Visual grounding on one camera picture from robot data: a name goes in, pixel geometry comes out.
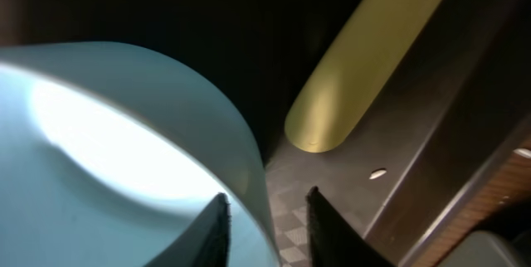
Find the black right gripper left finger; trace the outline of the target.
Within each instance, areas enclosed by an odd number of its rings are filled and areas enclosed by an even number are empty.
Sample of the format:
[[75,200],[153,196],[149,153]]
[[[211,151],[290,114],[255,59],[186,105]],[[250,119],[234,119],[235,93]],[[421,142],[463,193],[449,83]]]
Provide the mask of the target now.
[[192,224],[146,267],[226,267],[231,241],[227,196],[218,193]]

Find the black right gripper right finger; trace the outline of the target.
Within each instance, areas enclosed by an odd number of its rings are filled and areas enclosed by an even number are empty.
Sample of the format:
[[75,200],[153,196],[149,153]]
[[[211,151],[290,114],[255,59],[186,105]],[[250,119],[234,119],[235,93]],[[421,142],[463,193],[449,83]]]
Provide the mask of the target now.
[[393,267],[312,187],[306,196],[312,267]]

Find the light blue bowl with rice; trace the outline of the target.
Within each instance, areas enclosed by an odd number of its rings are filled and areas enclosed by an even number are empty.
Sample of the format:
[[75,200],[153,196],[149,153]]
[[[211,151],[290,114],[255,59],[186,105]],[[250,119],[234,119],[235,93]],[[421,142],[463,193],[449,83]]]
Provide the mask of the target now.
[[156,51],[1,50],[1,263],[146,266],[218,193],[227,266],[277,266],[265,170],[236,106]]

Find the yellow plastic spoon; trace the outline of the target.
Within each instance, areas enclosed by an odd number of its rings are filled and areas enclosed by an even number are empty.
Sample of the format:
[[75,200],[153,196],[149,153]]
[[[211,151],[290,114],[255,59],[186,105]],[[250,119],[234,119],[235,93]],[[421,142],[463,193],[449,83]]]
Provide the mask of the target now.
[[285,136],[310,153],[354,130],[442,0],[362,0],[304,84]]

